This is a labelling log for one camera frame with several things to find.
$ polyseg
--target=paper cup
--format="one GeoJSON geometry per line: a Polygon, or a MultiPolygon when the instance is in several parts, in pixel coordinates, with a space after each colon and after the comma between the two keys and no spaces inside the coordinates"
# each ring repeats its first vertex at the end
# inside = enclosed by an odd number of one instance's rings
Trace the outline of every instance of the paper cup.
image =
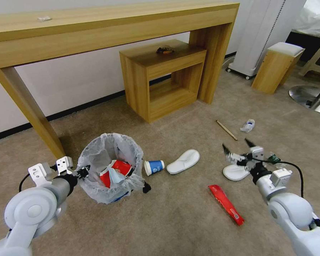
{"type": "Polygon", "coordinates": [[[147,176],[152,175],[153,173],[159,172],[165,168],[164,161],[145,161],[145,171],[147,176]]]}

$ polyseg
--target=cushioned stool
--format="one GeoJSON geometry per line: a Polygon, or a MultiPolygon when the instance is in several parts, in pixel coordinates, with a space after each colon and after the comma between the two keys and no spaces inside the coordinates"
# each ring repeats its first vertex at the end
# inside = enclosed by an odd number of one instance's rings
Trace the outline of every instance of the cushioned stool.
{"type": "Polygon", "coordinates": [[[269,47],[251,87],[273,94],[287,80],[303,51],[300,46],[283,42],[269,47]]]}

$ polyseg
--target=slipper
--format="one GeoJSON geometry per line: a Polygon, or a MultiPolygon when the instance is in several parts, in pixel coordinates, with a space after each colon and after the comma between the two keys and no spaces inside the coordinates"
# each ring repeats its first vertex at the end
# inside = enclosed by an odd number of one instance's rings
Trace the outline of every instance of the slipper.
{"type": "Polygon", "coordinates": [[[177,160],[167,165],[166,169],[170,174],[177,174],[194,166],[200,158],[199,152],[195,149],[185,151],[177,160]]]}
{"type": "Polygon", "coordinates": [[[229,165],[223,169],[223,174],[226,178],[232,181],[239,181],[248,176],[249,172],[244,166],[229,165]]]}

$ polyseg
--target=white machine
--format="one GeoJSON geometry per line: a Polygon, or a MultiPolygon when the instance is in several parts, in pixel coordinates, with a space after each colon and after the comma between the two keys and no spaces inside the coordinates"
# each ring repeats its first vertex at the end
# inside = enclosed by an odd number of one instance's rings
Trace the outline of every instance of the white machine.
{"type": "Polygon", "coordinates": [[[65,156],[58,159],[54,166],[42,163],[28,169],[28,175],[19,185],[19,193],[5,209],[4,218],[10,230],[0,240],[0,256],[32,255],[32,239],[57,223],[58,217],[66,209],[66,198],[77,185],[77,179],[86,177],[90,168],[86,166],[79,171],[72,171],[72,167],[72,159],[65,156]],[[22,183],[28,176],[31,176],[36,187],[21,191],[22,183]]]}
{"type": "Polygon", "coordinates": [[[233,63],[226,69],[250,79],[267,48],[285,42],[306,0],[254,0],[233,63]]]}
{"type": "Polygon", "coordinates": [[[292,242],[298,256],[320,256],[320,219],[314,214],[310,203],[303,197],[303,177],[301,170],[302,197],[287,192],[287,184],[292,171],[286,169],[271,172],[263,165],[264,149],[246,139],[250,152],[243,155],[231,153],[224,145],[224,153],[232,164],[245,166],[253,176],[268,211],[274,221],[283,229],[292,242]]]}

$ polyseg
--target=gray carpet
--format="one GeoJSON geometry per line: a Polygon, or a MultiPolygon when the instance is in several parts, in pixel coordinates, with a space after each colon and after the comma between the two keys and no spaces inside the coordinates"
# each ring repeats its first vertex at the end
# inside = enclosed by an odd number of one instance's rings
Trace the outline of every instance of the gray carpet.
{"type": "MultiPolygon", "coordinates": [[[[295,85],[315,84],[294,74],[274,95],[252,90],[252,81],[221,72],[213,103],[196,101],[147,124],[119,97],[52,121],[68,156],[76,164],[81,150],[104,132],[127,134],[141,146],[146,160],[169,164],[184,151],[197,149],[199,162],[178,175],[166,171],[147,177],[148,194],[133,192],[117,203],[97,204],[78,186],[68,198],[59,223],[33,240],[41,255],[294,255],[290,241],[267,213],[257,187],[248,176],[227,180],[222,151],[225,143],[236,153],[248,150],[245,136],[299,165],[304,172],[305,198],[320,217],[320,113],[296,104],[288,96],[295,85]],[[256,121],[249,134],[239,128],[256,121]],[[215,122],[219,119],[238,137],[234,141],[215,122]],[[238,227],[211,195],[208,185],[225,191],[245,223],[238,227]]],[[[0,140],[0,239],[8,228],[3,220],[7,202],[18,191],[27,168],[55,161],[33,129],[0,140]]],[[[299,194],[294,171],[289,189],[299,194]]],[[[24,184],[32,186],[28,179],[24,184]]]]}

